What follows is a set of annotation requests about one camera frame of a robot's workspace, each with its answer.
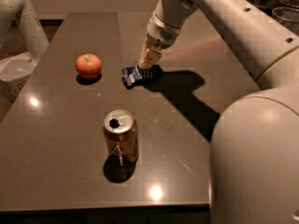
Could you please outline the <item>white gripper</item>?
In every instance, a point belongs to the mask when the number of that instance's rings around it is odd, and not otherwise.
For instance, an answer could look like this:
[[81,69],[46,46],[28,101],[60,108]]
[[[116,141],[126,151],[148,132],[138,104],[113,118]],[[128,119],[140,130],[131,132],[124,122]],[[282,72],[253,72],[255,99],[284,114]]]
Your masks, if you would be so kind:
[[161,58],[162,50],[171,47],[178,38],[181,29],[181,19],[176,16],[162,16],[153,12],[146,31],[138,65],[143,69],[150,69]]

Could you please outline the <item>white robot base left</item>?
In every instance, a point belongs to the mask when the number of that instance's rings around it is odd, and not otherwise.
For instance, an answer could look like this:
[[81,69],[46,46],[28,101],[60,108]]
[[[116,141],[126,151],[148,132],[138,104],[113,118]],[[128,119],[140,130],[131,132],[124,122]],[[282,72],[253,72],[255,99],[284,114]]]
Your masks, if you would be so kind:
[[0,44],[1,94],[14,101],[49,45],[31,0],[0,0]]

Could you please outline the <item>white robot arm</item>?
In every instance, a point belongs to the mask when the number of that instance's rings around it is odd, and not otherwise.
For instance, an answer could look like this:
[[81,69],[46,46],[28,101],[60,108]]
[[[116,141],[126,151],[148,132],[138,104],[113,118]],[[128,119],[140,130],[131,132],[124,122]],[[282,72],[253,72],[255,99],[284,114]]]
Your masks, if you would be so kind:
[[149,68],[200,9],[258,91],[228,106],[210,143],[211,224],[299,224],[299,39],[246,0],[160,0],[140,64]]

